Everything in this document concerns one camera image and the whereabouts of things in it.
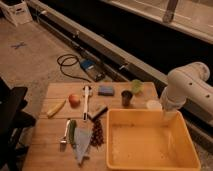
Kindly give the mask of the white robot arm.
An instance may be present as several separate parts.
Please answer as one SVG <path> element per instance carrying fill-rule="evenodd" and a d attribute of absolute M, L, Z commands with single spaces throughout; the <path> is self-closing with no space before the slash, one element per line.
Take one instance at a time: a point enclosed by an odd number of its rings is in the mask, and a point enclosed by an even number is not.
<path fill-rule="evenodd" d="M 178 110 L 190 99 L 213 117 L 213 87 L 206 83 L 209 77 L 210 69 L 203 62 L 172 69 L 160 97 L 163 109 Z"/>

